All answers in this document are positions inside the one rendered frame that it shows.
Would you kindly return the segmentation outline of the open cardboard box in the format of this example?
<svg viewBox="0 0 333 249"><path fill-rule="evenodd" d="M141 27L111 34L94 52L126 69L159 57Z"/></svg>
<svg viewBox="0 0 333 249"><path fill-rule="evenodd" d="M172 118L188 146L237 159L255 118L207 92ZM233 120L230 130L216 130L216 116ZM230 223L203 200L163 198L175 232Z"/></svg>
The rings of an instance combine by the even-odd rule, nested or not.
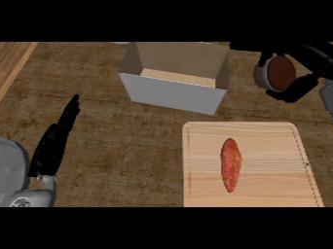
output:
<svg viewBox="0 0 333 249"><path fill-rule="evenodd" d="M117 74L134 102L213 115L228 88L228 48L131 42Z"/></svg>

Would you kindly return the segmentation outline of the pale wooden cutting board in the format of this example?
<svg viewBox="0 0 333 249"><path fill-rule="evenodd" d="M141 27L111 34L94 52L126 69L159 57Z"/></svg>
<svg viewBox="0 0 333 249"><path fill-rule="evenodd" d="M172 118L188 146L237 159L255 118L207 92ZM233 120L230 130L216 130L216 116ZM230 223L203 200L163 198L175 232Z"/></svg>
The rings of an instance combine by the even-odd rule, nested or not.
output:
<svg viewBox="0 0 333 249"><path fill-rule="evenodd" d="M237 189L221 176L224 141L234 139L243 164ZM323 205L297 128L287 122L188 122L182 126L184 205Z"/></svg>

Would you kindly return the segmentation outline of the brown cupcake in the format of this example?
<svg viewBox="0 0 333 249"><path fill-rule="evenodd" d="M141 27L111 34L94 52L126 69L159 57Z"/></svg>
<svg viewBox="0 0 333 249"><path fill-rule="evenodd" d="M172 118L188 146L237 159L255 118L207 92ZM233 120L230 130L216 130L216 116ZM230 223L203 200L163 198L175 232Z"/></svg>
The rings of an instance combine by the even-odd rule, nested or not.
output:
<svg viewBox="0 0 333 249"><path fill-rule="evenodd" d="M296 68L290 59L283 55L271 57L263 65L255 65L252 77L259 88L284 91L296 80Z"/></svg>

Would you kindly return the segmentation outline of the orange sweet potato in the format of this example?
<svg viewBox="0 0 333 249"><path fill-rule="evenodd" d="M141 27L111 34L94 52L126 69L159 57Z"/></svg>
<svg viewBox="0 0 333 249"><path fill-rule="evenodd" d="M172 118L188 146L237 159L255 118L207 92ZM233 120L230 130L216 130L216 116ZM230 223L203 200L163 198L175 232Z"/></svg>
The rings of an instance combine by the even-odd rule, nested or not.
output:
<svg viewBox="0 0 333 249"><path fill-rule="evenodd" d="M237 142L233 138L228 138L224 141L219 158L222 184L227 192L231 193L237 187L243 162Z"/></svg>

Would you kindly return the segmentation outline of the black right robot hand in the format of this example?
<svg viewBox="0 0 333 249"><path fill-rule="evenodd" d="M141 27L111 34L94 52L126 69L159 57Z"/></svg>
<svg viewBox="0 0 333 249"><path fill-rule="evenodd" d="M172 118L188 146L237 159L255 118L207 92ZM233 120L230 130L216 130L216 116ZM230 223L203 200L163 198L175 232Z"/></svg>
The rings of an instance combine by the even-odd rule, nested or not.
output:
<svg viewBox="0 0 333 249"><path fill-rule="evenodd" d="M274 56L286 56L296 68L296 80L281 92L265 94L286 103L294 103L315 88L318 79L333 80L333 45L328 42L243 42L230 43L234 51L259 52L259 65Z"/></svg>

